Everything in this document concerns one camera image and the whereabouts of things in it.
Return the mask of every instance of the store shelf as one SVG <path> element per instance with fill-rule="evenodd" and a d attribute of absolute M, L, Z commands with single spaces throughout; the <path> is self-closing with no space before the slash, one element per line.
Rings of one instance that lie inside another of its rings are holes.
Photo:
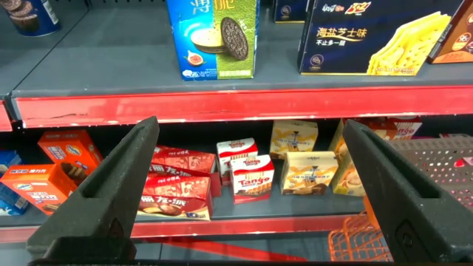
<path fill-rule="evenodd" d="M 274 24 L 266 6 L 254 79 L 184 82 L 165 4 L 138 3 L 95 6 L 16 87 L 25 127 L 473 112 L 472 64 L 425 64 L 417 77 L 301 76 L 302 25 Z"/>

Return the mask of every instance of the cream wafer box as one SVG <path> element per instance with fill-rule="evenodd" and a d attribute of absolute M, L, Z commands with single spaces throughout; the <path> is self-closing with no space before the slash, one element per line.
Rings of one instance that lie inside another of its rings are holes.
<path fill-rule="evenodd" d="M 274 166 L 269 155 L 230 161 L 234 204 L 268 200 Z"/>
<path fill-rule="evenodd" d="M 333 151 L 288 152 L 282 169 L 283 195 L 323 195 L 337 171 Z"/>
<path fill-rule="evenodd" d="M 284 159 L 287 152 L 312 151 L 319 128 L 315 122 L 276 120 L 271 135 L 270 156 Z"/>
<path fill-rule="evenodd" d="M 303 75 L 417 75 L 463 0 L 312 0 Z"/>
<path fill-rule="evenodd" d="M 232 140 L 217 143 L 218 168 L 222 185 L 230 185 L 230 161 L 255 157 L 258 155 L 258 147 L 252 137 L 243 140 Z"/>

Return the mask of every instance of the brand logo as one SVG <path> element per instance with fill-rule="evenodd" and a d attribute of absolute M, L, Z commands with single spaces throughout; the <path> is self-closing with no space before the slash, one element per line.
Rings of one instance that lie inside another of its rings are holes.
<path fill-rule="evenodd" d="M 371 5 L 371 2 L 363 2 L 363 3 L 353 3 L 350 8 L 347 9 L 345 15 L 361 15 L 367 8 Z"/>
<path fill-rule="evenodd" d="M 333 4 L 333 5 L 325 4 L 322 7 L 323 12 L 341 12 L 343 10 L 345 10 L 345 7 L 342 7 L 341 5 L 337 5 L 337 4 Z"/>
<path fill-rule="evenodd" d="M 74 154 L 74 155 L 81 155 L 82 154 L 82 151 L 78 147 L 73 146 L 73 145 L 67 145 L 66 146 L 66 151 L 69 152 L 70 154 Z"/>
<path fill-rule="evenodd" d="M 31 184 L 15 184 L 15 188 L 19 190 L 32 190 L 33 186 Z"/>
<path fill-rule="evenodd" d="M 281 8 L 281 14 L 287 16 L 290 14 L 290 6 L 284 6 Z"/>
<path fill-rule="evenodd" d="M 314 55 L 310 58 L 310 64 L 317 67 L 324 63 L 324 57 L 322 55 Z"/>

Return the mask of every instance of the product packaging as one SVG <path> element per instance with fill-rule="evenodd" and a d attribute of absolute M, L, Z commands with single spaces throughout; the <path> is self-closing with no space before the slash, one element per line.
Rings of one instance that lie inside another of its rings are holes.
<path fill-rule="evenodd" d="M 465 0 L 430 52 L 431 64 L 473 62 L 473 0 Z"/>
<path fill-rule="evenodd" d="M 210 177 L 212 196 L 222 195 L 215 154 L 158 145 L 154 149 L 149 173 L 161 177 Z"/>
<path fill-rule="evenodd" d="M 283 195 L 323 195 L 338 163 L 333 151 L 288 152 L 282 169 Z"/>
<path fill-rule="evenodd" d="M 253 77 L 259 0 L 166 3 L 185 81 Z"/>
<path fill-rule="evenodd" d="M 231 160 L 230 167 L 234 204 L 269 199 L 274 175 L 269 155 Z"/>
<path fill-rule="evenodd" d="M 309 0 L 274 0 L 274 22 L 304 23 Z"/>
<path fill-rule="evenodd" d="M 103 160 L 85 130 L 45 132 L 38 144 L 76 185 L 80 185 Z"/>
<path fill-rule="evenodd" d="M 318 135 L 317 123 L 276 120 L 271 135 L 270 156 L 284 159 L 288 151 L 312 151 Z"/>
<path fill-rule="evenodd" d="M 379 121 L 376 119 L 357 119 L 359 123 L 363 123 L 384 140 L 393 140 L 398 129 L 391 121 Z M 335 152 L 338 160 L 338 169 L 332 179 L 331 186 L 333 193 L 351 196 L 364 196 L 364 188 L 361 179 L 353 164 L 352 157 L 348 152 L 347 144 L 342 136 L 346 119 L 341 119 L 338 128 L 330 143 L 329 150 Z"/>
<path fill-rule="evenodd" d="M 217 143 L 217 156 L 219 159 L 219 172 L 222 178 L 222 185 L 231 185 L 230 179 L 230 161 L 255 157 L 258 155 L 258 147 L 254 139 L 232 140 Z"/>
<path fill-rule="evenodd" d="M 303 75 L 417 75 L 463 0 L 312 0 Z"/>
<path fill-rule="evenodd" d="M 11 166 L 21 163 L 16 151 L 0 151 L 0 177 Z M 22 215 L 28 207 L 28 201 L 20 197 L 6 185 L 0 183 L 0 216 Z"/>
<path fill-rule="evenodd" d="M 59 165 L 11 166 L 1 181 L 47 215 L 77 188 Z"/>
<path fill-rule="evenodd" d="M 43 36 L 61 28 L 48 0 L 1 0 L 0 5 L 21 35 Z"/>
<path fill-rule="evenodd" d="M 209 177 L 162 177 L 150 174 L 138 214 L 210 220 L 212 206 Z"/>

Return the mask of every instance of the gray shelf back panel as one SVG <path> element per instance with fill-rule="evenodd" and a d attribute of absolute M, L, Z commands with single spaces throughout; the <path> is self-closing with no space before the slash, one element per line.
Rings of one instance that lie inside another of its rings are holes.
<path fill-rule="evenodd" d="M 0 95 L 15 89 L 87 12 L 85 2 L 81 0 L 51 0 L 50 3 L 62 28 L 41 37 L 20 35 L 1 8 Z"/>
<path fill-rule="evenodd" d="M 254 79 L 182 81 L 162 1 L 92 1 L 92 10 L 13 92 L 15 97 L 418 86 L 473 83 L 473 64 L 424 64 L 417 77 L 302 76 L 301 24 L 274 24 L 262 6 Z"/>

